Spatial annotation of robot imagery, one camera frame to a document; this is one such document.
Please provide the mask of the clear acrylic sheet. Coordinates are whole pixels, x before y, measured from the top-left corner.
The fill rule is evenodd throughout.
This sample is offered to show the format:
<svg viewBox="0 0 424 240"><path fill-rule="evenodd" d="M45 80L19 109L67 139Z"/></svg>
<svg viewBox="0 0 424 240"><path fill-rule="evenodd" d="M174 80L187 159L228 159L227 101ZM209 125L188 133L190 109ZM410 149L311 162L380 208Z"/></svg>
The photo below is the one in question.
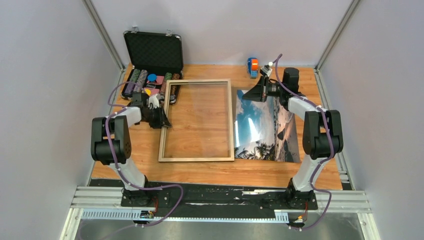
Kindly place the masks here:
<svg viewBox="0 0 424 240"><path fill-rule="evenodd" d="M225 83L186 84L168 109L163 156L172 159L229 158L228 87Z"/></svg>

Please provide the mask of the wooden picture frame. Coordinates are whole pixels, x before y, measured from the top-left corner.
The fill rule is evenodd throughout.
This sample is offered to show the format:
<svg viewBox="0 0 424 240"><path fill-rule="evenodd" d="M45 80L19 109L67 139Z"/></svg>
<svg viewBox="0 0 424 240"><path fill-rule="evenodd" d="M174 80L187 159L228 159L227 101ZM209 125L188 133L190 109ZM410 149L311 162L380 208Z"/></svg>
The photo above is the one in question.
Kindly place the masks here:
<svg viewBox="0 0 424 240"><path fill-rule="evenodd" d="M158 150L158 161L160 163L171 163L171 162L233 162L235 160L235 140L234 140L234 119L233 119L233 104L232 104L232 84L229 78L223 79L179 79L179 80L170 80L167 84L167 92L165 94L165 103L164 110L166 116L168 117L168 110L171 105L174 105L180 94L180 85L202 85L202 84L226 84L228 91L228 107L229 107L229 147L230 147L230 157L227 158L165 158L164 157L164 148L165 148L165 135L167 130L170 128L163 127L160 131L160 140L159 140L159 150Z"/></svg>

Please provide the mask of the beach landscape photo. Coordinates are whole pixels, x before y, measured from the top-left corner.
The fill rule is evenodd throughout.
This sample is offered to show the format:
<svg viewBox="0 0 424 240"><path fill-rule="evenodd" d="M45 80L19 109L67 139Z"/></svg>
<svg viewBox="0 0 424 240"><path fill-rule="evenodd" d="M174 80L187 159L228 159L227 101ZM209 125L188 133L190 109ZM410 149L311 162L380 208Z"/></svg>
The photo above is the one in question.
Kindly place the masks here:
<svg viewBox="0 0 424 240"><path fill-rule="evenodd" d="M300 163L295 115L273 97L265 102L242 99L247 92L232 92L235 158Z"/></svg>

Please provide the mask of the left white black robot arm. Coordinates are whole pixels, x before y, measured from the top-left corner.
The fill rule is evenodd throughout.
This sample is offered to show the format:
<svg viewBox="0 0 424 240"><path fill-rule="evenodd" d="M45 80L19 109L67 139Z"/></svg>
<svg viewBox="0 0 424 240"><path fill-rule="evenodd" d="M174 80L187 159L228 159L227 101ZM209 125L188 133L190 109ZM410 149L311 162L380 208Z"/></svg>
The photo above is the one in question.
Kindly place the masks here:
<svg viewBox="0 0 424 240"><path fill-rule="evenodd" d="M132 143L129 128L145 122L152 129L170 128L170 123L159 94L136 92L130 103L106 117L96 117L91 123L91 156L94 161L108 166L120 177L123 192L133 197L140 206L149 206L153 193L147 177L131 158Z"/></svg>

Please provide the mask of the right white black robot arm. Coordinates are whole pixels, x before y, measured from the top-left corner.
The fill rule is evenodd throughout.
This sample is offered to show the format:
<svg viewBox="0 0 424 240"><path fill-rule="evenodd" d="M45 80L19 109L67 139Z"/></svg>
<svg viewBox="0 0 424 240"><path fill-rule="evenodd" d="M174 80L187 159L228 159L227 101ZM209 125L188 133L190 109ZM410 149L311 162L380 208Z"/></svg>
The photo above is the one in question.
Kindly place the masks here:
<svg viewBox="0 0 424 240"><path fill-rule="evenodd" d="M315 183L323 167L343 150L341 114L313 103L299 91L300 71L297 68L285 68L282 78L277 79L270 78L271 72L270 65L262 67L258 83L242 99L265 102L269 97L277 98L286 111L303 120L305 156L281 197L286 207L304 209L311 207L316 199Z"/></svg>

